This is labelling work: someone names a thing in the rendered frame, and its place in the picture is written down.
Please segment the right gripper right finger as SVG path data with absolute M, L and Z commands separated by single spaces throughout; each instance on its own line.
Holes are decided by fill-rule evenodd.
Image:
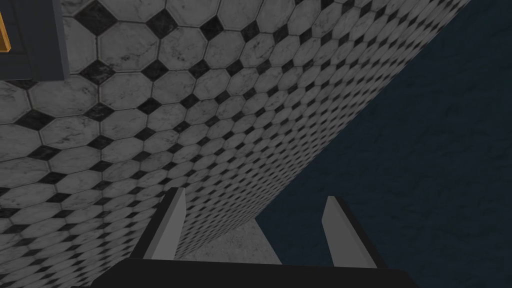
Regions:
M 321 223 L 335 267 L 388 267 L 342 197 L 327 197 Z

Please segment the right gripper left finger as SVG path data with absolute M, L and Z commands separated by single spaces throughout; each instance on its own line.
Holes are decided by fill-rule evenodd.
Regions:
M 185 189 L 170 188 L 158 204 L 129 258 L 173 260 L 184 226 L 186 210 Z

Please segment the dark grey cabinet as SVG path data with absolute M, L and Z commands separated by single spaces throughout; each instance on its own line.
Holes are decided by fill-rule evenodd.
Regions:
M 60 0 L 0 0 L 0 81 L 69 76 Z

